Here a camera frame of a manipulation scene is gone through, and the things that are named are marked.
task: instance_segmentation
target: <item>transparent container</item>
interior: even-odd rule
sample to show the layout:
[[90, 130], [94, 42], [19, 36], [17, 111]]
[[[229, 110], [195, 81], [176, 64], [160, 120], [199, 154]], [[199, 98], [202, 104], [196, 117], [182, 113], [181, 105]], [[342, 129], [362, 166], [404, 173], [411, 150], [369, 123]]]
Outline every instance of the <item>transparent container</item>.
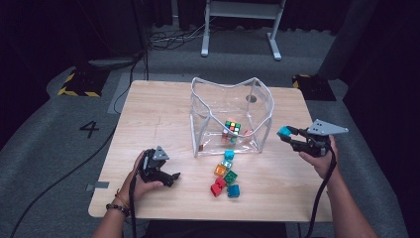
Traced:
[[236, 85], [224, 85], [194, 77], [191, 91], [194, 157], [220, 155], [227, 150], [263, 152], [274, 100], [259, 79], [253, 77]]

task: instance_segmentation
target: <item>bracelet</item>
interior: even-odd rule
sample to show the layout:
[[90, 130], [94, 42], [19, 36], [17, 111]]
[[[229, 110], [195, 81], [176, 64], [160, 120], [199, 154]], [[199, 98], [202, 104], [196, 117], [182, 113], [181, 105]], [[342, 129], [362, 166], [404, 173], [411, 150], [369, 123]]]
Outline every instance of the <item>bracelet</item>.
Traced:
[[113, 203], [108, 203], [108, 204], [106, 204], [106, 209], [108, 210], [109, 208], [113, 208], [113, 209], [117, 209], [117, 210], [122, 211], [124, 213], [124, 215], [126, 215], [126, 217], [130, 215], [130, 210], [126, 209], [122, 206], [119, 206], [119, 205], [116, 205], [116, 204], [113, 204]]
[[127, 209], [130, 208], [130, 206], [127, 204], [127, 202], [123, 199], [123, 197], [120, 196], [119, 194], [120, 188], [117, 189], [117, 193], [115, 193], [115, 197], [117, 197], [118, 199], [121, 200], [121, 202], [123, 202], [124, 206], [126, 206]]

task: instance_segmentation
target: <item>human arm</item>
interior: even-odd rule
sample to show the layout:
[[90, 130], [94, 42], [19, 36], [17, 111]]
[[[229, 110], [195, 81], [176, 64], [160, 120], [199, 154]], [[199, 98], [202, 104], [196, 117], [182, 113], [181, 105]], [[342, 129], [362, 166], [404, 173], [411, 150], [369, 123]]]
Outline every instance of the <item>human arm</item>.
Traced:
[[[338, 149], [333, 136], [330, 136], [331, 147], [338, 161]], [[311, 164], [318, 175], [324, 179], [332, 159], [331, 151], [325, 157], [313, 158], [300, 152], [299, 156]], [[377, 237], [353, 199], [341, 173], [336, 166], [328, 183], [328, 196], [330, 197], [331, 210], [336, 237]]]
[[[142, 158], [143, 152], [139, 154], [134, 164], [133, 169], [129, 172], [126, 179], [124, 180], [123, 186], [118, 192], [119, 197], [115, 197], [112, 201], [113, 204], [125, 207], [130, 205], [130, 182], [133, 178], [133, 175], [136, 173], [136, 168]], [[134, 190], [134, 201], [140, 200], [142, 196], [153, 189], [163, 186], [161, 181], [151, 181], [151, 182], [143, 182], [139, 175], [136, 176], [136, 187]], [[99, 223], [98, 227], [92, 234], [92, 238], [116, 238], [122, 237], [124, 220], [126, 216], [125, 214], [118, 210], [118, 209], [108, 209], [105, 213], [105, 216], [102, 218], [101, 222]]]

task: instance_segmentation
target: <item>metal stand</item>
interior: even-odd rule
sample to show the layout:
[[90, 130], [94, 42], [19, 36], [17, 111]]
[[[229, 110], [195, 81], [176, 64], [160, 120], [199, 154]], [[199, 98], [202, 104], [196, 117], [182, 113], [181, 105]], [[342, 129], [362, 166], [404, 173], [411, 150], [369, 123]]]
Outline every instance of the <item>metal stand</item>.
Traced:
[[241, 3], [241, 2], [219, 2], [207, 0], [205, 29], [203, 37], [203, 45], [201, 55], [207, 57], [209, 55], [210, 42], [210, 16], [218, 17], [237, 17], [237, 18], [256, 18], [274, 20], [272, 33], [267, 33], [269, 45], [275, 60], [281, 60], [281, 54], [275, 42], [278, 25], [280, 24], [281, 15], [283, 13], [286, 0], [282, 0], [280, 4], [258, 4], [258, 3]]

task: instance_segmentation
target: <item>wooden table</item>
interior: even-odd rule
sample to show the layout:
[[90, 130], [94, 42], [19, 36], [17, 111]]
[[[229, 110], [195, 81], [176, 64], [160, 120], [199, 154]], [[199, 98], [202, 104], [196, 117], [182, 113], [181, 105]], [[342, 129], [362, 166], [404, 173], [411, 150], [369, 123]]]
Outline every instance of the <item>wooden table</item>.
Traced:
[[[133, 168], [138, 154], [162, 146], [170, 159], [162, 167], [168, 174], [181, 172], [172, 187], [147, 193], [136, 204], [136, 217], [146, 219], [309, 221], [321, 184], [313, 167], [303, 161], [276, 132], [283, 125], [312, 125], [301, 92], [270, 87], [274, 98], [272, 126], [261, 154], [237, 154], [233, 170], [241, 195], [229, 198], [224, 188], [214, 197], [210, 191], [216, 165], [223, 156], [194, 158], [189, 110], [191, 84], [185, 82], [134, 81], [105, 160], [89, 214], [101, 217], [117, 188]], [[316, 221], [332, 221], [324, 191]]]

